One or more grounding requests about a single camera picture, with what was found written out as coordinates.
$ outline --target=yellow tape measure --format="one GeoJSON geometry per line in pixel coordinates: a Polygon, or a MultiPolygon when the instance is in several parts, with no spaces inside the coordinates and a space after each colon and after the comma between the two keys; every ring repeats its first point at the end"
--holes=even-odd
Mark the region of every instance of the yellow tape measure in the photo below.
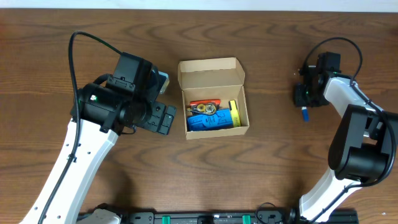
{"type": "Polygon", "coordinates": [[[235,100],[230,100],[229,104],[229,112],[231,112],[232,123],[234,128],[241,126],[241,120],[239,118],[238,107],[236,106],[235,100]]]}

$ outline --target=wood grain tabletop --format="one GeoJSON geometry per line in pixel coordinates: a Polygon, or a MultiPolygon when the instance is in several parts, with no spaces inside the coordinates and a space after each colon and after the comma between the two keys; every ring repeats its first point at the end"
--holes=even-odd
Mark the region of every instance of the wood grain tabletop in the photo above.
{"type": "MultiPolygon", "coordinates": [[[[119,138],[82,212],[103,202],[158,212],[296,205],[328,168],[328,148],[340,123],[332,106],[310,108],[310,122],[304,123],[292,101],[297,69],[329,37],[347,37],[361,47],[360,88],[385,110],[398,112],[398,14],[1,9],[0,223],[23,219],[62,147],[73,104],[67,48],[74,30],[168,73],[170,85],[158,100],[178,109],[168,136],[139,129],[119,138]],[[244,136],[187,141],[177,65],[221,57],[237,57],[244,67],[251,126],[244,136]]],[[[341,53],[343,73],[356,70],[352,46],[330,42],[317,53],[327,50],[341,53]]],[[[78,37],[78,86],[113,73],[118,58],[78,37]]],[[[398,169],[340,207],[357,209],[361,223],[395,223],[397,188],[398,169]]]]}

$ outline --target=cardboard box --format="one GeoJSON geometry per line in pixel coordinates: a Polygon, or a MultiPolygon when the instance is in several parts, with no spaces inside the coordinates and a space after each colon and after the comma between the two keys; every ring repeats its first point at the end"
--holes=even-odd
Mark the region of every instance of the cardboard box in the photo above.
{"type": "Polygon", "coordinates": [[[234,136],[246,133],[249,128],[248,109],[244,96],[244,71],[236,58],[218,58],[180,62],[178,82],[182,89],[185,135],[187,139],[234,136]],[[191,112],[185,108],[191,101],[220,99],[221,108],[229,108],[228,101],[235,100],[238,106],[241,127],[214,131],[187,131],[187,117],[191,112]]]}

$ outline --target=white background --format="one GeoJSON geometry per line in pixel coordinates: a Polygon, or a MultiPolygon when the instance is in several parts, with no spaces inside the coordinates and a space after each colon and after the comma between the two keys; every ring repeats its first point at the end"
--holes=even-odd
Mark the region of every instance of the white background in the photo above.
{"type": "Polygon", "coordinates": [[[398,12],[398,0],[0,0],[0,7],[398,12]]]}

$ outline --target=box lid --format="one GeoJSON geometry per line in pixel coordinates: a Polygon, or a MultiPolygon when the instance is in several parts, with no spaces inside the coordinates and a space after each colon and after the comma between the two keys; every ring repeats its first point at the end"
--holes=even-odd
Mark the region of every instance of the box lid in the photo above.
{"type": "Polygon", "coordinates": [[[178,82],[182,90],[243,85],[244,71],[234,57],[184,61],[178,65],[178,82]]]}

